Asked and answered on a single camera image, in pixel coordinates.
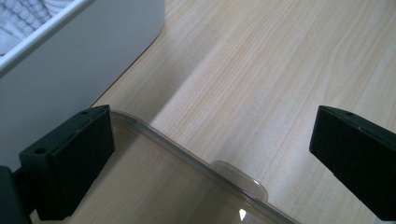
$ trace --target white box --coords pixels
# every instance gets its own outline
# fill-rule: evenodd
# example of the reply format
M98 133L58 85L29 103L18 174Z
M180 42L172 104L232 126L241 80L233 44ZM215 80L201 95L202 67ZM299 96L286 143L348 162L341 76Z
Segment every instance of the white box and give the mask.
M90 107L154 41L164 0L75 0L0 59L0 165Z

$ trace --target table surface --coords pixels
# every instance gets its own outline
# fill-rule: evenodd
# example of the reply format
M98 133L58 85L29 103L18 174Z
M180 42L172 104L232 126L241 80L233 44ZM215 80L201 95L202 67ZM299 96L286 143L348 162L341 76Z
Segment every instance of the table surface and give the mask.
M301 223L375 223L309 152L319 105L396 132L396 1L166 0L157 40L96 105L262 183Z

